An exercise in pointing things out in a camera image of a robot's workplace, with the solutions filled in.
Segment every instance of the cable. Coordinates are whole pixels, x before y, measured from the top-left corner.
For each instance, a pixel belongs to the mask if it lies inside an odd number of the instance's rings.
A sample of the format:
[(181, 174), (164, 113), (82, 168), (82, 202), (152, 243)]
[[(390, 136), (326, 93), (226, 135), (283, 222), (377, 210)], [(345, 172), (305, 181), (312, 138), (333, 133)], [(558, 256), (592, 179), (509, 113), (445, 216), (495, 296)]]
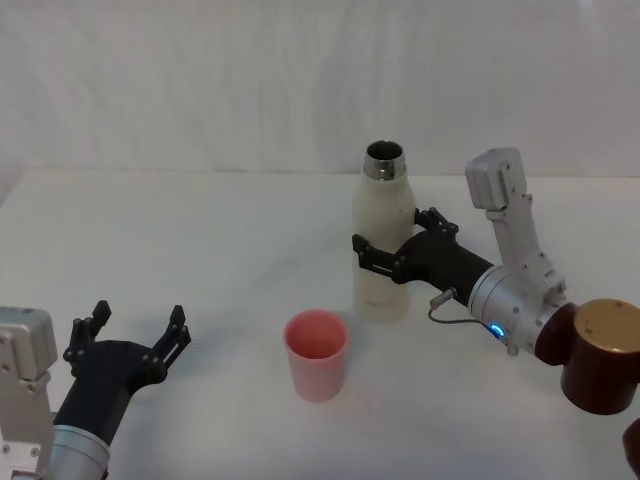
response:
[(433, 312), (435, 312), (438, 308), (440, 308), (442, 305), (447, 303), (449, 300), (453, 300), (454, 298), (456, 298), (457, 293), (458, 292), (456, 292), (455, 288), (448, 288), (447, 290), (442, 292), (440, 295), (432, 299), (429, 302), (430, 308), (429, 308), (429, 311), (427, 312), (427, 318), (429, 318), (429, 320), (431, 320), (434, 323), (439, 323), (440, 325), (459, 325), (462, 323), (478, 323), (482, 325), (484, 329), (487, 332), (489, 332), (492, 336), (499, 338), (496, 332), (494, 332), (490, 327), (488, 327), (487, 325), (482, 323), (480, 320), (477, 320), (475, 318), (465, 318), (461, 320), (441, 320), (433, 316)]
[(480, 325), (482, 325), (484, 327), (484, 329), (489, 332), (492, 336), (496, 336), (496, 333), (491, 330), (487, 325), (485, 325), (484, 323), (482, 323), (480, 320), (476, 320), (475, 318), (465, 318), (465, 319), (461, 319), (461, 320), (441, 320), (439, 318), (436, 318), (433, 316), (433, 310), (429, 309), (429, 312), (427, 312), (427, 317), (429, 318), (429, 320), (431, 320), (434, 323), (439, 323), (440, 325), (459, 325), (462, 323), (478, 323)]

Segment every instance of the bottle opening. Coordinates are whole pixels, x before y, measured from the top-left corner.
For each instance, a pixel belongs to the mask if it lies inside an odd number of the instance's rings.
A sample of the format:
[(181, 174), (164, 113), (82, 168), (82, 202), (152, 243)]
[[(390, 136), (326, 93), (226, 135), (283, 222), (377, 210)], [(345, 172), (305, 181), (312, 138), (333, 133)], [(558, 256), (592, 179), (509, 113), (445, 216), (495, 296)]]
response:
[(396, 142), (379, 140), (369, 145), (367, 155), (375, 160), (394, 160), (402, 156), (402, 147)]

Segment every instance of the blue light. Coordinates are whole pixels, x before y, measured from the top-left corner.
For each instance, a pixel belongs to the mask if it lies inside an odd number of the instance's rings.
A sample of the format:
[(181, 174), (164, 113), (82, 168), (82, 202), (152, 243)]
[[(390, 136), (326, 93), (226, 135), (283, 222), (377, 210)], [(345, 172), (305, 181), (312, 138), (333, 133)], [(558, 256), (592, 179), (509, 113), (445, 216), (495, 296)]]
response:
[(496, 336), (496, 338), (504, 337), (504, 330), (497, 323), (490, 324), (489, 325), (489, 330), (491, 330), (493, 332), (493, 334)]

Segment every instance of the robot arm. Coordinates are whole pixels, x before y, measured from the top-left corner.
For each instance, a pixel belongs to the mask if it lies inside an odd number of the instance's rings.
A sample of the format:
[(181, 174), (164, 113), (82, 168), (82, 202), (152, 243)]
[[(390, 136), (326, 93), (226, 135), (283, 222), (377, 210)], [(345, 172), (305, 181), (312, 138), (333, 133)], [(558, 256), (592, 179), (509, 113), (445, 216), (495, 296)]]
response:
[(600, 415), (625, 410), (640, 380), (640, 309), (615, 299), (582, 306), (566, 299), (564, 277), (538, 244), (517, 149), (489, 150), (467, 165), (466, 176), (474, 206), (493, 223), (503, 265), (492, 266), (458, 245), (457, 227), (432, 209), (439, 223), (423, 222), (425, 231), (398, 252), (376, 250), (354, 236), (360, 266), (396, 283), (426, 281), (444, 292), (432, 310), (454, 299), (509, 354), (524, 349), (548, 365), (562, 365), (562, 390), (579, 408)]
[(0, 427), (12, 480), (104, 480), (109, 445), (129, 401), (161, 383), (190, 343), (177, 305), (164, 335), (149, 348), (95, 338), (111, 310), (98, 303), (93, 317), (73, 324), (64, 358), (76, 378), (52, 424), (45, 384), (56, 360), (51, 317), (42, 310), (0, 307)]

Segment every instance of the brown cylinder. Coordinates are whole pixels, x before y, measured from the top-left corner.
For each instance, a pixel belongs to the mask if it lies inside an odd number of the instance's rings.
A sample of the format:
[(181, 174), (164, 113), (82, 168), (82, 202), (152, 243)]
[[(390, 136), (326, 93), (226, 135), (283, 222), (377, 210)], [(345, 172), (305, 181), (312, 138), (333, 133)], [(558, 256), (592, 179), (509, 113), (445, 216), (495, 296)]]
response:
[(562, 391), (587, 412), (620, 413), (636, 393), (638, 360), (638, 354), (603, 350), (578, 336), (562, 372)]
[(636, 420), (627, 428), (622, 443), (631, 470), (640, 478), (640, 420)]
[(535, 353), (549, 365), (565, 365), (562, 390), (576, 406), (620, 413), (640, 379), (640, 310), (610, 299), (566, 305), (540, 333)]

